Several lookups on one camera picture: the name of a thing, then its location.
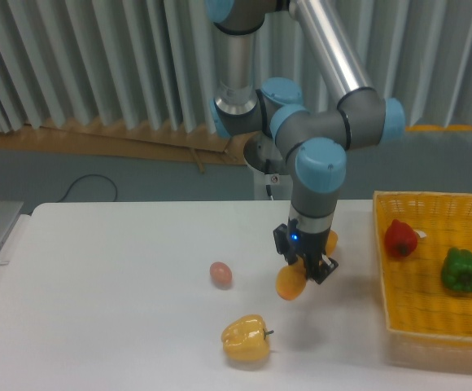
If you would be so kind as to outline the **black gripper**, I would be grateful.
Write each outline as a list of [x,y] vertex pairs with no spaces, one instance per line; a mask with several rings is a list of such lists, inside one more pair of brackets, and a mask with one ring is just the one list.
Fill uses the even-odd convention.
[[289,267],[300,267],[300,258],[317,259],[310,266],[310,279],[322,284],[339,267],[335,259],[326,256],[329,234],[329,227],[314,230],[293,218],[273,230],[273,239],[277,253],[285,258]]

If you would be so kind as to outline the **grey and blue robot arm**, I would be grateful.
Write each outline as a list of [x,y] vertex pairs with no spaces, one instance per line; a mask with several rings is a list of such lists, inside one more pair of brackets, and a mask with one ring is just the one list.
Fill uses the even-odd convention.
[[[206,11],[221,33],[219,87],[210,103],[216,132],[261,132],[272,142],[292,181],[288,220],[273,233],[276,249],[289,265],[301,261],[306,278],[321,283],[338,265],[326,243],[347,152],[401,137],[404,108],[378,95],[330,1],[208,1]],[[300,87],[286,78],[256,87],[256,34],[267,15],[281,11],[301,27],[334,109],[310,112]]]

